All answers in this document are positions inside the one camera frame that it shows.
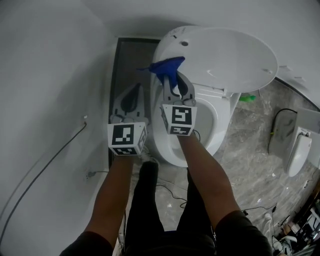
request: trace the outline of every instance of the black pants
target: black pants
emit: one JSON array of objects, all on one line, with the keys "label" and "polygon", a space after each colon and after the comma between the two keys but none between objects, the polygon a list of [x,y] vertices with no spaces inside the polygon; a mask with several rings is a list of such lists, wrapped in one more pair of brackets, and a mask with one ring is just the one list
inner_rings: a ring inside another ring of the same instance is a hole
[{"label": "black pants", "polygon": [[[187,203],[181,216],[177,231],[200,233],[212,237],[211,223],[200,196],[188,170]],[[145,162],[135,187],[132,205],[126,225],[125,247],[145,236],[159,236],[164,233],[157,211],[155,193],[158,179],[158,164]]]}]

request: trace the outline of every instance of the toilet lid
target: toilet lid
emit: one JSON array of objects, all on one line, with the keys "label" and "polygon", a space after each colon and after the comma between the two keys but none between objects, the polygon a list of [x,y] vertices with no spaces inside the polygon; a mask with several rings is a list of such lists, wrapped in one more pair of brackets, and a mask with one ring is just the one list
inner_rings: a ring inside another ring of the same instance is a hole
[{"label": "toilet lid", "polygon": [[248,93],[266,86],[276,76],[275,54],[254,36],[227,28],[190,26],[185,32],[179,30],[174,35],[170,32],[173,40],[163,39],[167,45],[162,45],[157,54],[160,60],[184,56],[178,71],[193,84]]}]

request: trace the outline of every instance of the forearm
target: forearm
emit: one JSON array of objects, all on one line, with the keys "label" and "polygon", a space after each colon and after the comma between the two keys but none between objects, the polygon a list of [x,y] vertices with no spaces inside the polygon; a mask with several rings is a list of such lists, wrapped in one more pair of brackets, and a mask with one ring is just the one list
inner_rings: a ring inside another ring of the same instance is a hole
[{"label": "forearm", "polygon": [[134,159],[116,156],[96,196],[85,231],[103,236],[114,247],[129,198]]},{"label": "forearm", "polygon": [[215,227],[225,215],[239,210],[228,176],[194,134],[178,136],[178,139],[190,175]]}]

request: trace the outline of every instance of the blue rag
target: blue rag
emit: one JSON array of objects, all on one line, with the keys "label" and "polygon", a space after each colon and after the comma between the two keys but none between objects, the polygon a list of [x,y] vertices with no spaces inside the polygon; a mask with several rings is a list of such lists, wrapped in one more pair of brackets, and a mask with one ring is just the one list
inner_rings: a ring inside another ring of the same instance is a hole
[{"label": "blue rag", "polygon": [[165,82],[165,76],[168,76],[170,86],[173,89],[177,86],[177,70],[185,59],[185,57],[167,58],[156,63],[151,63],[149,67],[138,68],[138,70],[149,70],[151,73],[156,74],[162,84]]}]

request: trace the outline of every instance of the white wall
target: white wall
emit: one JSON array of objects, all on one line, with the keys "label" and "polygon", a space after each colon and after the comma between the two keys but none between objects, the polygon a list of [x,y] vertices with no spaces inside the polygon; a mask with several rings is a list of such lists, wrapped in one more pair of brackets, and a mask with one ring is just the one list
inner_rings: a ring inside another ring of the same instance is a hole
[{"label": "white wall", "polygon": [[[162,37],[186,24],[252,34],[275,52],[278,77],[320,107],[320,4],[317,0],[83,0],[116,36]],[[303,77],[305,87],[293,77]]]},{"label": "white wall", "polygon": [[14,203],[47,161],[7,227],[4,256],[50,256],[88,223],[108,165],[103,133],[106,66],[116,39],[77,0],[0,2],[0,232]]}]

